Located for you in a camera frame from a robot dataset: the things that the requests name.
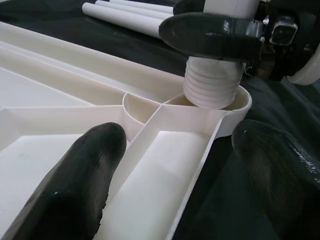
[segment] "white plastic tray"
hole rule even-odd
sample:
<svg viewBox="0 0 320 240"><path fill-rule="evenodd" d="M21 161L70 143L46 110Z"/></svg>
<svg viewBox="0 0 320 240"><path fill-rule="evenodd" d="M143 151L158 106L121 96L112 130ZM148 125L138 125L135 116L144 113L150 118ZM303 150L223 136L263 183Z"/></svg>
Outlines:
<svg viewBox="0 0 320 240"><path fill-rule="evenodd" d="M193 106L183 78L0 22L0 237L91 127L123 126L126 153L95 240L170 240L213 141L251 107Z"/></svg>

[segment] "black fabric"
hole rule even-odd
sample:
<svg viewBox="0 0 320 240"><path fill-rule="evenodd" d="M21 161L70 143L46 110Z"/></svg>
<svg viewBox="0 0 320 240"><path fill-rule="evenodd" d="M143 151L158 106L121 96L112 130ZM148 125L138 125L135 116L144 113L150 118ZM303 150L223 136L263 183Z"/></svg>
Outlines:
<svg viewBox="0 0 320 240"><path fill-rule="evenodd" d="M83 15L83 2L10 0L0 3L0 21L184 75L187 56L161 40ZM144 2L173 6L175 1ZM251 77L244 78L241 84L253 99L247 119L291 133L320 158L320 82L298 86L286 80L272 82ZM231 137L217 139L212 145L174 239L278 239L252 193L247 170L233 152Z"/></svg>

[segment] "black cloth background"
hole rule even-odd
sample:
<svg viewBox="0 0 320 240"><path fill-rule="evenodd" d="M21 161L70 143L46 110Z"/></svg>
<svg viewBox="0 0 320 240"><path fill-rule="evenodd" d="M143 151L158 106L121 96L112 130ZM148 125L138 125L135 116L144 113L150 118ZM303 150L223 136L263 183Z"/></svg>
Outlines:
<svg viewBox="0 0 320 240"><path fill-rule="evenodd" d="M0 21L184 75L187 56L161 40L85 16L83 2L94 0L10 0L0 3ZM175 0L143 2L172 6ZM298 86L285 79L272 82L248 77L241 85L253 99L247 119L291 133L320 157L319 81ZM278 239L251 191L246 169L233 152L231 137L217 139L212 145L174 239Z"/></svg>

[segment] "white plastic part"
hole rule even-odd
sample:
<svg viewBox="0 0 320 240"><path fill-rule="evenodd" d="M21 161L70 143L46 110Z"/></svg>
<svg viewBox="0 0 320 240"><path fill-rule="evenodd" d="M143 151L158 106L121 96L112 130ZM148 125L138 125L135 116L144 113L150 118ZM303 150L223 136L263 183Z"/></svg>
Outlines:
<svg viewBox="0 0 320 240"><path fill-rule="evenodd" d="M115 4L133 6L133 7L142 8L142 9L154 10L154 11L167 13L167 14L171 14L171 15L174 14L174 8L172 6L163 6L163 5L150 4L150 3L137 2L137 1L129 1L129 0L110 0L110 2L115 3Z"/></svg>
<svg viewBox="0 0 320 240"><path fill-rule="evenodd" d="M290 83L310 85L320 79L320 45L306 65L293 76L288 76Z"/></svg>
<svg viewBox="0 0 320 240"><path fill-rule="evenodd" d="M260 0L206 0L205 13L247 19L254 17ZM241 63L189 57L184 94L201 108L222 109L233 102L245 68Z"/></svg>
<svg viewBox="0 0 320 240"><path fill-rule="evenodd" d="M196 107L182 94L182 77L5 23L0 29L0 83L12 95L26 92L0 96L11 106L0 107L0 238L70 145L115 122L128 147L95 239L172 239L213 141L245 117L249 93L239 86L222 110Z"/></svg>
<svg viewBox="0 0 320 240"><path fill-rule="evenodd" d="M90 17L94 17L108 23L134 30L136 32L146 34L154 38L160 38L159 25L162 23L162 19L144 16L114 8L103 7L88 2L85 2L82 5L82 11L84 14Z"/></svg>
<svg viewBox="0 0 320 240"><path fill-rule="evenodd" d="M130 13L140 14L143 16L148 16L148 17L162 19L162 20L165 20L173 16L172 14L161 12L161 11L154 11L150 9L139 8L139 7L124 5L124 4L116 4L116 3L102 1L102 0L97 0L95 4L106 7L106 8L118 9L118 10L130 12Z"/></svg>

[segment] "white pipe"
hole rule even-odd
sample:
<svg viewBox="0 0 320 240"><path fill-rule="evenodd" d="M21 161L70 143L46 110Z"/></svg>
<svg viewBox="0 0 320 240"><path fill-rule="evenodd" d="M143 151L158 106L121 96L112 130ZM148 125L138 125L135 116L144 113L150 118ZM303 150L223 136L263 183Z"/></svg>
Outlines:
<svg viewBox="0 0 320 240"><path fill-rule="evenodd" d="M85 15L90 17L134 30L154 38L160 38L159 25L163 21L161 19L99 6L88 2L85 2L82 5L82 11Z"/></svg>
<svg viewBox="0 0 320 240"><path fill-rule="evenodd" d="M122 4L127 6L133 6L136 8L154 10L154 11L163 12L171 15L174 14L174 8L172 6L163 6L163 5L129 1L129 0L110 0L110 2L114 4Z"/></svg>
<svg viewBox="0 0 320 240"><path fill-rule="evenodd" d="M204 12L250 19L260 0L206 0ZM240 62L189 57L186 64L184 95L202 108L222 109L236 96L244 65Z"/></svg>
<svg viewBox="0 0 320 240"><path fill-rule="evenodd" d="M138 8L138 7L123 5L123 4L116 4L108 1L97 0L95 4L99 6L107 7L107 8L123 10L126 12L140 14L140 15L144 15L144 16L148 16L156 19L162 19L162 20L168 19L173 16L169 13L154 11L154 10L145 9L145 8Z"/></svg>

